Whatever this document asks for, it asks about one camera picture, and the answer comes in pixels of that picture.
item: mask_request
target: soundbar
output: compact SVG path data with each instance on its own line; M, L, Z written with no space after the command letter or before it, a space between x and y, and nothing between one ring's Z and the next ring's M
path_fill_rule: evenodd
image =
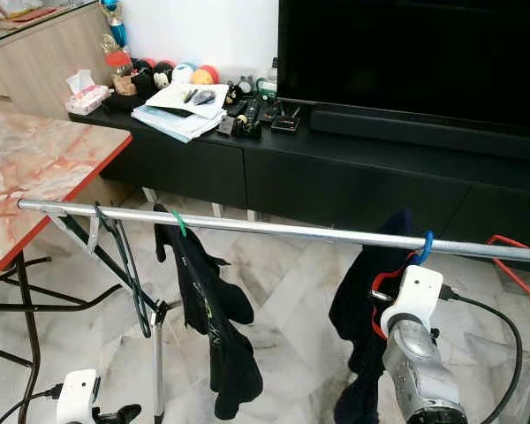
M317 103L313 130L530 161L530 129L390 110Z

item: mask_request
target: red table edge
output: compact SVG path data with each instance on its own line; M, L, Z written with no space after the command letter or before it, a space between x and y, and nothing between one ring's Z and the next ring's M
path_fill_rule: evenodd
M100 171L106 168L106 165L108 165L116 156L118 156L122 150L124 150L130 143L132 142L132 135L128 133L128 136L125 138L125 140L112 152L104 158L96 168L94 168L86 177L80 181L80 183L75 186L63 199L62 201L72 201L75 197L77 197L77 194L88 185L94 178L100 174ZM39 234L41 230L45 228L45 226L49 223L49 218L47 216L43 217L43 219L35 225L33 229L31 229L26 236L24 236L11 250L8 252L1 260L0 260L0 271L2 271L18 254L23 250L25 246L29 244L34 237Z

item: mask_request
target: marble table top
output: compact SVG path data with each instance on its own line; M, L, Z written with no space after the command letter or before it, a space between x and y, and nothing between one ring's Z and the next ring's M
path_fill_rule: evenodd
M49 221L18 200L74 199L131 140L124 130L0 112L0 271Z

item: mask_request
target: white tile floor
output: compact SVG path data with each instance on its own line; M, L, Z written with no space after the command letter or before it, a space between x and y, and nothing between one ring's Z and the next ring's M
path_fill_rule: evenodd
M165 194L160 201L181 213L211 215L210 204ZM131 208L151 208L139 195ZM225 208L226 217L243 219L245 211ZM283 218L271 218L285 223ZM156 299L178 299L172 255L164 264L155 258L153 228L126 223L143 287ZM231 262L223 278L239 285L250 299L255 322L238 326L254 346L263 376L263 393L242 404L232 422L331 423L332 409L350 379L346 362L351 346L338 338L328 319L333 294L359 246L197 230L210 254ZM101 243L115 253L111 239ZM103 265L91 260L54 227L48 227L26 250L26 259L50 254L53 262L29 269L30 282L91 299L117 283ZM530 351L530 299L490 263L433 254L426 266L444 274L445 282L467 296L498 307L519 326ZM530 274L524 273L530 283ZM33 294L34 302L51 302ZM18 290L0 284L0 301L16 302ZM137 424L152 422L151 341L141 337L131 297L118 291L101 305L78 314L38 314L42 371L36 390L45 390L74 369L95 367L102 374L98 404L105 412L120 406L143 406ZM441 330L443 361L455 375L471 423L494 407L508 383L511 334L494 316L459 303L440 303L433 324ZM208 339L183 325L182 311L171 311L163 327L165 423L219 422L216 395L209 389ZM20 314L0 314L0 348L29 357ZM0 414L23 394L28 372L0 359ZM35 400L28 422L55 422L54 401ZM380 383L383 423L402 422L392 381ZM6 421L17 422L14 418Z

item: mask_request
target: hanging clothing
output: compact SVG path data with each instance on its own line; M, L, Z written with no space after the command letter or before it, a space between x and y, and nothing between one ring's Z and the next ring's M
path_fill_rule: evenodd
M167 212L157 204L154 210ZM210 389L218 393L215 415L231 420L240 403L257 398L263 390L254 349L229 321L249 324L254 320L254 311L237 285L220 278L219 267L228 262L207 254L192 231L186 229L184 237L176 225L155 224L155 245L159 262L166 259L164 245L173 249L185 325L208 334Z
M411 218L408 211L392 216L377 232L408 236ZM369 296L372 288L398 295L402 271L411 252L396 248L364 246L337 288L329 319L343 340L353 343L349 368L357 380L347 387L334 409L336 424L373 424L377 418L377 382L384 366L386 348L378 325L384 304Z

